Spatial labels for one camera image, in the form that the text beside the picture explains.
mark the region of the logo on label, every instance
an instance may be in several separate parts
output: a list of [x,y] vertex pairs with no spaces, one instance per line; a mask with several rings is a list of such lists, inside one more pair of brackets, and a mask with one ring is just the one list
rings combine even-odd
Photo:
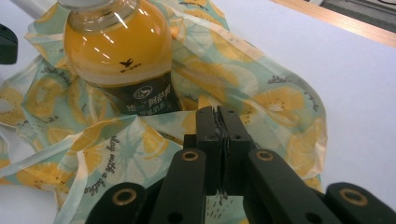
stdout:
[[148,97],[152,92],[152,87],[150,86],[144,86],[139,88],[135,93],[134,93],[134,98],[135,99],[144,99]]
[[129,66],[131,66],[131,64],[134,62],[134,59],[128,59],[128,61],[126,62],[120,62],[120,64],[124,65],[125,68],[128,68]]

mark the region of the screw hole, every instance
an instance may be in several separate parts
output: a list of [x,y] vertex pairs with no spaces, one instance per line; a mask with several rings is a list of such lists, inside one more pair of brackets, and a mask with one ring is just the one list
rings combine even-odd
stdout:
[[311,223],[315,223],[315,224],[322,223],[321,217],[315,213],[307,213],[305,214],[305,217]]
[[113,195],[113,203],[119,206],[131,203],[136,198],[134,189],[120,189]]
[[354,189],[341,189],[340,194],[344,200],[358,206],[365,206],[369,203],[366,196]]
[[257,152],[256,156],[262,161],[271,161],[274,159],[274,155],[267,151],[259,151]]
[[242,136],[241,135],[233,135],[231,136],[232,139],[241,139]]
[[183,220],[183,215],[181,215],[179,212],[171,213],[168,216],[169,223],[181,223],[182,220]]
[[187,151],[182,155],[183,160],[185,161],[195,161],[198,159],[198,153],[194,151]]

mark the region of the wooden edge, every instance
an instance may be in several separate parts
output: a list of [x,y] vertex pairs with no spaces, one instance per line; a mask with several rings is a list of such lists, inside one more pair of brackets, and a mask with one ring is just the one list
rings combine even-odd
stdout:
[[351,33],[364,36],[379,43],[396,48],[396,34],[370,25],[368,23],[352,19],[337,12],[320,7],[304,0],[271,0],[284,7],[289,7],[308,16],[347,30]]

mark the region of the orange juice bottle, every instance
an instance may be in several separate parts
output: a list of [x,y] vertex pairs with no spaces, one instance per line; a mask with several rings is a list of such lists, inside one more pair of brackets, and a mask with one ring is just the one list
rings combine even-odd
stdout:
[[121,113],[179,110],[171,82],[171,36],[146,0],[58,0],[71,9],[64,52],[77,74],[117,99]]

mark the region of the lemon print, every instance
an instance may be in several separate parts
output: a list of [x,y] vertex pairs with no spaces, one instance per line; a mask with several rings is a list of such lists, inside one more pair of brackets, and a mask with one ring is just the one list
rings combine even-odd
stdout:
[[7,181],[5,177],[0,177],[0,186],[1,185],[11,185],[12,183]]
[[117,113],[117,108],[111,104],[111,101],[109,101],[109,99],[100,90],[88,84],[85,87],[87,88],[90,105],[94,105],[94,111],[91,111],[90,115],[87,117],[89,124],[94,124],[104,120],[107,116],[107,110]]
[[118,119],[109,119],[92,125],[91,127],[84,130],[81,137],[79,137],[78,140],[73,143],[67,153],[75,154],[77,151],[93,146],[101,138],[101,132],[106,126],[119,124],[120,121]]
[[177,72],[195,85],[216,96],[221,102],[225,101],[226,98],[224,86],[236,88],[239,85],[236,74],[225,69],[221,64],[205,63],[194,57],[186,60],[185,64],[195,70],[194,73],[183,69],[177,69]]
[[207,0],[185,0],[186,3],[195,3],[200,6],[206,6]]
[[64,92],[63,86],[51,78],[41,78],[33,83],[26,94],[24,107],[34,116],[52,114],[56,99]]
[[182,18],[171,20],[170,30],[172,38],[179,42],[184,42],[187,37],[187,28]]
[[195,112],[191,111],[181,123],[181,126],[184,128],[184,134],[195,134],[197,133],[196,128],[196,118]]
[[75,134],[72,130],[62,128],[49,128],[47,137],[51,145],[58,143],[66,138],[67,135]]
[[319,192],[323,192],[322,184],[317,176],[305,179],[304,182],[309,188],[315,189]]
[[224,13],[218,7],[216,7],[215,4],[213,4],[211,1],[209,1],[209,4],[215,10],[216,14],[224,18]]
[[221,26],[221,23],[219,21],[217,21],[216,19],[214,19],[212,16],[210,16],[208,13],[202,11],[201,9],[189,9],[189,10],[185,10],[184,13],[192,15],[194,17],[198,17],[198,18],[206,20],[206,21],[210,21],[212,23],[215,23],[215,24]]
[[236,64],[224,64],[223,68],[227,71],[233,71],[237,74],[238,85],[237,89],[245,95],[252,97],[259,93],[258,77],[248,69]]
[[248,219],[245,218],[242,221],[239,222],[239,224],[248,224]]
[[9,165],[9,160],[0,160],[0,168],[6,167]]
[[56,68],[61,68],[65,70],[70,70],[70,65],[68,64],[67,58],[63,56],[56,64]]
[[83,151],[83,154],[87,165],[88,175],[90,175],[102,162],[102,146],[99,145],[87,148]]
[[7,154],[7,148],[8,148],[8,144],[7,144],[6,140],[4,140],[0,136],[0,157],[2,156],[2,154],[3,155]]
[[84,114],[79,106],[79,99],[81,97],[81,89],[77,81],[71,83],[67,89],[67,104],[72,112],[73,118],[82,124],[86,124]]
[[198,108],[201,109],[210,105],[212,107],[217,107],[218,105],[221,105],[221,103],[213,97],[201,94],[198,98]]
[[55,15],[57,9],[58,9],[58,4],[53,5],[46,13],[44,13],[44,15],[42,15],[35,22],[41,23],[41,22],[49,21]]
[[[225,37],[221,36],[215,31],[210,31],[213,38],[213,43],[216,49],[221,53],[222,56],[233,61],[238,61],[242,63],[252,63],[263,56],[263,53],[249,44],[239,40],[237,37],[232,37],[229,34],[225,34]],[[239,44],[239,48],[231,44],[227,39]]]
[[182,139],[179,139],[179,138],[177,138],[177,137],[174,137],[173,135],[168,134],[168,133],[161,133],[161,135],[162,135],[164,138],[169,139],[170,141],[175,142],[175,143],[177,143],[177,144],[183,146],[183,140],[182,140]]
[[290,87],[281,87],[259,93],[253,97],[254,102],[246,100],[244,104],[244,120],[248,120],[257,114],[255,104],[266,109],[268,116],[286,127],[294,127],[299,124],[300,117],[293,110],[304,107],[303,95]]
[[144,159],[151,160],[161,156],[168,148],[169,141],[158,134],[153,128],[147,127],[142,133],[143,146],[148,154]]
[[53,190],[64,185],[73,173],[58,168],[57,163],[38,163],[17,172],[17,179],[25,186]]
[[0,90],[0,122],[15,126],[25,120],[21,103],[22,94],[13,88],[6,87]]
[[318,158],[323,158],[325,142],[325,122],[323,119],[315,119],[304,133],[291,135],[285,161],[300,177],[312,175],[312,169],[319,172],[323,162]]
[[41,144],[40,140],[35,139],[32,142],[33,147],[35,148],[35,151],[41,151],[43,150],[43,144]]
[[198,103],[189,97],[183,97],[180,99],[183,110],[196,110]]

